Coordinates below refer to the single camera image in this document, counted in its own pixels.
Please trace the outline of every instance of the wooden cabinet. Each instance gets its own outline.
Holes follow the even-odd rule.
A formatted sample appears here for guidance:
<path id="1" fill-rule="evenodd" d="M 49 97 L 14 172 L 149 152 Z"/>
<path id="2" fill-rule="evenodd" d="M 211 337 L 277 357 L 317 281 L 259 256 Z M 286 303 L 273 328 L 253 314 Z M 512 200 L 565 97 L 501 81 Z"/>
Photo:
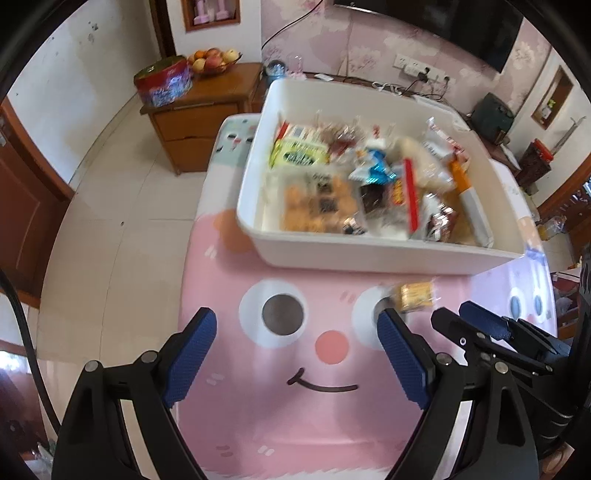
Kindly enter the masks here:
<path id="1" fill-rule="evenodd" d="M 142 107 L 177 174 L 206 171 L 223 121 L 254 111 L 261 67 L 260 63 L 238 63 L 223 75 L 195 78 L 191 90 L 170 105 Z"/>

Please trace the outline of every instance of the wooden drawer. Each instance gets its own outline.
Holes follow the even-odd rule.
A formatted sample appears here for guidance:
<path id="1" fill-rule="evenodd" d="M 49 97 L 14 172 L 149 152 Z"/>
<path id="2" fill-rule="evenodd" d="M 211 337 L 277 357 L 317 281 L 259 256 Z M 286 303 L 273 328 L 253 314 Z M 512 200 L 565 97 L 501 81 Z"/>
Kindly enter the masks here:
<path id="1" fill-rule="evenodd" d="M 189 137 L 215 137 L 222 122 L 238 113 L 235 103 L 177 108 L 154 114 L 162 138 L 181 140 Z"/>
<path id="2" fill-rule="evenodd" d="M 215 138 L 185 138 L 165 142 L 164 148 L 176 172 L 207 171 L 215 142 Z"/>

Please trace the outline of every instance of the cartoon face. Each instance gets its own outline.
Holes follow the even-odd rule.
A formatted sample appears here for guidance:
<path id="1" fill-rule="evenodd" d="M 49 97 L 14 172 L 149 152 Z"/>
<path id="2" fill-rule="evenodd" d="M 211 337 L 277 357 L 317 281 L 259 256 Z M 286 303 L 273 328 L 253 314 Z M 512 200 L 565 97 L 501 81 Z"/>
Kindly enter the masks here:
<path id="1" fill-rule="evenodd" d="M 406 399 L 375 319 L 393 285 L 419 278 L 272 268 L 234 218 L 198 219 L 186 259 L 181 326 L 201 306 L 218 323 L 178 408 L 197 462 L 259 478 L 392 468 L 422 412 Z M 437 288 L 457 311 L 467 279 Z M 409 326 L 449 351 L 429 318 L 414 314 Z"/>
<path id="2" fill-rule="evenodd" d="M 545 255 L 525 255 L 472 278 L 472 298 L 490 311 L 527 320 L 556 334 L 556 309 Z"/>

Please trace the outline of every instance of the biscuit package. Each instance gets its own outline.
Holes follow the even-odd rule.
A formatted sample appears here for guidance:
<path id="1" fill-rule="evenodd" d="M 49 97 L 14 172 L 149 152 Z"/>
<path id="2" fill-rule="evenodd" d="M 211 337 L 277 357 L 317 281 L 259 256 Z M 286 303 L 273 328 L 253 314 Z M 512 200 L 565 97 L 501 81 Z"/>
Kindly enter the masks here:
<path id="1" fill-rule="evenodd" d="M 365 233 L 359 200 L 345 175 L 321 168 L 284 168 L 277 174 L 283 200 L 282 230 Z"/>

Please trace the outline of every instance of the plastic bottle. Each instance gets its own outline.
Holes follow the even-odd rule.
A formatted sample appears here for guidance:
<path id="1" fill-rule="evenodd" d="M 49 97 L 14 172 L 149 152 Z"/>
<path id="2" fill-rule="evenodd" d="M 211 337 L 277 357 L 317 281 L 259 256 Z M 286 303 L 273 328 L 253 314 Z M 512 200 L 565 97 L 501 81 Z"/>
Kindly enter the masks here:
<path id="1" fill-rule="evenodd" d="M 542 240 L 550 240 L 554 235 L 562 231 L 565 222 L 565 216 L 557 215 L 553 216 L 544 225 L 538 225 L 538 233 L 540 234 L 540 238 Z"/>

